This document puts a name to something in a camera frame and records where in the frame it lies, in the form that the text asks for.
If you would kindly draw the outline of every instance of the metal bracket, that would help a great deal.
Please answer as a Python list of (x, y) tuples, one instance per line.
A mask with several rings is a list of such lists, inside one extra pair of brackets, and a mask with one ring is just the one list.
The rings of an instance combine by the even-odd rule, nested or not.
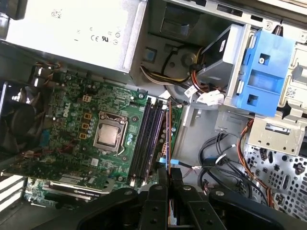
[(277, 112), (275, 117), (255, 116), (248, 144), (298, 156), (306, 125), (292, 120), (297, 110), (291, 111), (293, 113), (284, 119), (282, 112)]

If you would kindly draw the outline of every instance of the screw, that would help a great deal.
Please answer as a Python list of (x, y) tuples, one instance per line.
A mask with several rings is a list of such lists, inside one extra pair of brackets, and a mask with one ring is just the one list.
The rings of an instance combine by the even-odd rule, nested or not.
[(264, 60), (263, 57), (261, 57), (261, 58), (259, 59), (259, 63), (260, 63), (260, 64), (264, 64), (264, 61), (265, 61), (265, 60)]
[(223, 193), (222, 191), (216, 191), (215, 194), (217, 196), (224, 196), (225, 195), (225, 193)]
[(191, 190), (192, 188), (190, 187), (190, 186), (184, 186), (183, 187), (183, 190), (186, 190), (186, 191), (189, 191), (189, 190)]
[(266, 27), (267, 27), (268, 30), (271, 28), (271, 26), (272, 26), (271, 23), (267, 23), (267, 24), (266, 24)]

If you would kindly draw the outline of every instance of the ce mark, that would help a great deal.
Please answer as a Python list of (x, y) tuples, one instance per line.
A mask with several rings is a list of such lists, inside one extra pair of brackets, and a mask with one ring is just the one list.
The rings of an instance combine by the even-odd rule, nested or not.
[(95, 36), (95, 35), (91, 36), (91, 40), (92, 41), (97, 41), (98, 42), (98, 39), (99, 39), (99, 36)]

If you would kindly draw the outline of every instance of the orange wire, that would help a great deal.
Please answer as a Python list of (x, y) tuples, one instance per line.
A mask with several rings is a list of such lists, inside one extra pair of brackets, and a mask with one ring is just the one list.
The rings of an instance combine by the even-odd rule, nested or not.
[[(251, 127), (253, 122), (254, 122), (253, 119), (248, 122), (247, 126), (243, 129), (241, 136), (244, 136), (247, 133), (248, 129)], [(266, 190), (268, 204), (269, 204), (270, 207), (274, 207), (273, 201), (272, 201), (271, 188), (269, 188), (265, 183), (263, 183), (261, 180), (259, 180), (258, 178), (255, 177), (255, 175), (248, 168), (248, 165), (246, 165), (246, 161), (242, 158), (242, 155), (240, 154), (240, 152), (241, 152), (240, 139), (238, 139), (238, 141), (237, 141), (236, 148), (237, 148), (239, 160), (240, 160), (241, 164), (243, 165), (243, 167), (245, 168), (246, 172), (248, 173), (248, 175), (252, 179), (256, 180)]]

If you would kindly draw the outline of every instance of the blue drive bracket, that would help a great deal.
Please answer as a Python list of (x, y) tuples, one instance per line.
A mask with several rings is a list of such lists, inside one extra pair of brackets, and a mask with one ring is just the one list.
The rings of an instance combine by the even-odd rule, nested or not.
[(255, 45), (248, 48), (241, 68), (235, 97), (237, 108), (256, 114), (274, 117), (288, 67), (294, 52), (295, 41), (265, 31), (255, 34)]

